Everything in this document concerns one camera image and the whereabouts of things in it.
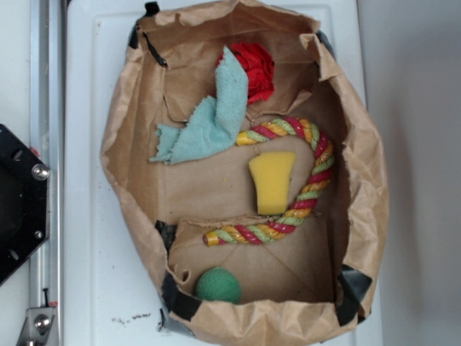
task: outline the ball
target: ball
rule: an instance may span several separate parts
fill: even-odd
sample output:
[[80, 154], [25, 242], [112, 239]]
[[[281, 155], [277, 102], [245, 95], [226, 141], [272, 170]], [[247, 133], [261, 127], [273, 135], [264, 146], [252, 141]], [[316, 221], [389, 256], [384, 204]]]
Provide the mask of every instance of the ball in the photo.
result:
[[242, 290], [231, 272], [215, 267], [200, 277], [196, 295], [204, 301], [228, 301], [237, 304], [241, 299]]

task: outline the red yellow green rope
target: red yellow green rope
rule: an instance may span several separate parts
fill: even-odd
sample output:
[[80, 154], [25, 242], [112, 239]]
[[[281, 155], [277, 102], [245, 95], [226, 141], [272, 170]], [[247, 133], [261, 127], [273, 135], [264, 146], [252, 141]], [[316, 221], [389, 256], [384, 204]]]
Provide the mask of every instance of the red yellow green rope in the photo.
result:
[[307, 185], [301, 190], [296, 200], [275, 222], [258, 225], [226, 225], [210, 231], [203, 236], [209, 247], [226, 243], [269, 244], [276, 239], [292, 233], [312, 209], [317, 199], [328, 186], [334, 163], [333, 144], [328, 136], [319, 131], [315, 124], [303, 118], [284, 117], [254, 126], [248, 131], [240, 132], [237, 146], [263, 143], [282, 136], [297, 136], [305, 139], [312, 148], [315, 157], [314, 168]]

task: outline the sponge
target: sponge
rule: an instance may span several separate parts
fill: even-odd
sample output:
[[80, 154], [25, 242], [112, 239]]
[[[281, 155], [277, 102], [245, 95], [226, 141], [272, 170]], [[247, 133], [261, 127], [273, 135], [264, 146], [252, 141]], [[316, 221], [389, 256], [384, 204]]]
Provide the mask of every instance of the sponge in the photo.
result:
[[271, 151], [249, 162], [256, 186], [259, 215], [276, 215], [287, 210], [290, 175], [295, 160], [294, 152]]

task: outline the brown paper bag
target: brown paper bag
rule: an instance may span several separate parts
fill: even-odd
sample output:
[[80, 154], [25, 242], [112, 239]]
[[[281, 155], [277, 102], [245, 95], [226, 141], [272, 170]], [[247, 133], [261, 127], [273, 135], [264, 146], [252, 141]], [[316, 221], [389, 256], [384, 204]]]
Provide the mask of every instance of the brown paper bag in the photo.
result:
[[[351, 330], [370, 314], [388, 222], [384, 153], [357, 93], [316, 35], [319, 26], [255, 0], [218, 1], [137, 22], [113, 96], [102, 162], [169, 316], [201, 340], [306, 345]], [[223, 47], [241, 41], [261, 43], [276, 66], [275, 93], [248, 106], [242, 130], [284, 115], [309, 119], [334, 144], [334, 177], [315, 212], [284, 239], [206, 247], [202, 235], [213, 227], [261, 219], [249, 159], [296, 151], [290, 200], [314, 165], [299, 138], [234, 146], [171, 166], [148, 162], [156, 153], [157, 125], [184, 126], [200, 100], [215, 94]], [[240, 304], [194, 297], [198, 278], [218, 265], [239, 279]]]

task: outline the towel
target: towel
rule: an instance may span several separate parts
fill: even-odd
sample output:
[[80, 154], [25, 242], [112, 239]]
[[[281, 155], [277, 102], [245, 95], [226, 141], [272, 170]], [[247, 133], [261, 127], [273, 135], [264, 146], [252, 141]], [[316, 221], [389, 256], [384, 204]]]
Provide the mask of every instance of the towel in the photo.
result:
[[195, 108], [185, 128], [157, 126], [157, 154], [150, 162], [178, 164], [200, 160], [230, 148], [246, 114], [248, 77], [232, 52], [224, 47], [215, 70], [216, 99], [208, 96]]

